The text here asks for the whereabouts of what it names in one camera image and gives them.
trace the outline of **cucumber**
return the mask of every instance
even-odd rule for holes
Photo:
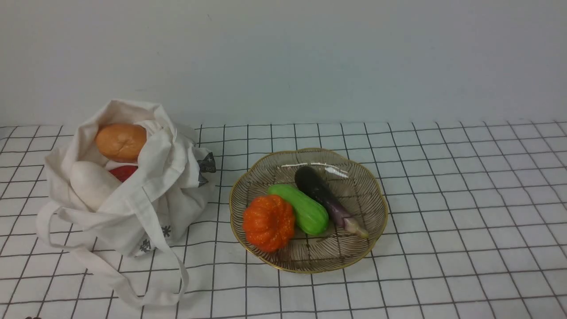
[[[297,188],[276,184],[268,188],[268,194],[278,195],[293,206],[295,223],[305,233],[316,236],[327,230],[329,214],[325,208]]]

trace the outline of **decorative plate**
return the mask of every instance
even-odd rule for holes
[[[266,195],[273,184],[295,186],[295,171],[303,165],[319,172],[333,194],[368,230],[368,238],[347,233],[329,219],[327,231],[319,236],[307,235],[296,226],[289,244],[274,253],[262,252],[248,243],[242,229],[244,210],[254,198]],[[320,148],[277,152],[261,158],[232,188],[230,212],[234,236],[250,253],[275,268],[308,274],[341,269],[361,260],[374,247],[388,219],[386,201],[372,173]]]

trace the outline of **table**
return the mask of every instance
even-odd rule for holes
[[[69,253],[46,247],[34,219],[48,200],[43,157],[71,126],[0,128],[3,318],[565,318],[567,122],[250,124],[196,127],[219,184],[175,246],[190,276],[172,307],[132,309]],[[322,147],[360,162],[391,209],[358,263],[303,275],[268,266],[230,229],[230,187],[280,150]],[[161,252],[122,257],[61,220],[53,237],[85,243],[138,294],[179,287]]]

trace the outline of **red fruit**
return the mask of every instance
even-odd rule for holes
[[[124,182],[125,180],[127,180],[130,176],[132,176],[132,174],[134,174],[134,172],[138,169],[138,166],[134,166],[134,165],[126,165],[126,166],[120,166],[117,167],[113,170],[110,170],[109,172],[114,175],[114,177],[116,177],[120,182]]]

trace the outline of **white tote bag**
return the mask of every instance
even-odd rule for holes
[[[133,123],[146,128],[147,141],[138,157],[138,169],[122,183],[96,212],[89,211],[70,186],[70,168],[76,161],[90,161],[112,169],[115,163],[102,156],[94,143],[100,125]],[[196,134],[176,127],[158,104],[113,100],[76,131],[68,146],[53,149],[45,157],[45,172],[51,201],[37,215],[37,235],[47,245],[69,250],[101,282],[115,290],[127,304],[176,304],[188,284],[183,262],[169,245],[204,210],[213,193],[209,182],[216,171],[212,153],[195,147]],[[150,287],[138,297],[126,277],[83,245],[63,246],[50,240],[49,224],[54,214],[79,225],[127,257],[153,249],[174,258],[182,285],[178,293]]]

